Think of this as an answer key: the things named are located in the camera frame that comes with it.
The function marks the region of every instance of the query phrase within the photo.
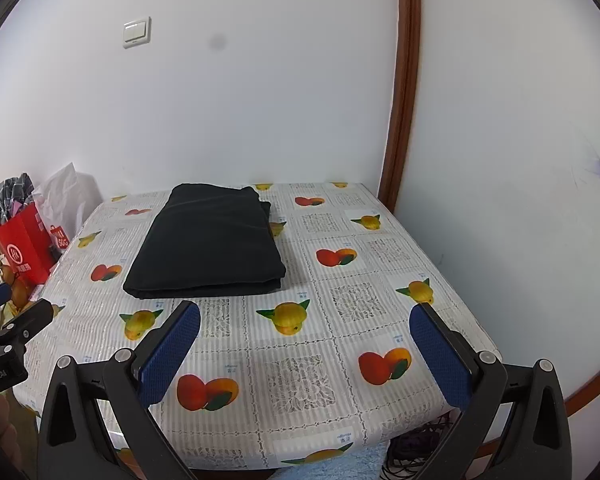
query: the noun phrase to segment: tangled wires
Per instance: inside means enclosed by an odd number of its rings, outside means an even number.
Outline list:
[[[450,414],[391,439],[382,464],[381,480],[406,480],[418,474],[434,452],[442,434],[453,425]]]

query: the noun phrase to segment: light blue fluffy fabric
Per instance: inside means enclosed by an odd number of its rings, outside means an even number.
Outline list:
[[[388,442],[352,453],[276,471],[270,480],[378,480]]]

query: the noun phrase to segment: gray plaid fabric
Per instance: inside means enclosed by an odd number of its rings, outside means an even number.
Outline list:
[[[0,224],[11,218],[11,206],[17,200],[23,206],[33,202],[33,184],[26,173],[8,178],[0,183]]]

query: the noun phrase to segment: white light switch plate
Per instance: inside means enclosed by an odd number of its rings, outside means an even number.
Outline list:
[[[122,46],[129,48],[143,43],[149,43],[151,37],[151,17],[141,18],[134,22],[125,23],[122,27]]]

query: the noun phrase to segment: folded black cloth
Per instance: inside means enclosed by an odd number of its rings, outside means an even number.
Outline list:
[[[251,188],[176,186],[154,219],[123,289],[146,298],[265,294],[286,273],[269,202]]]

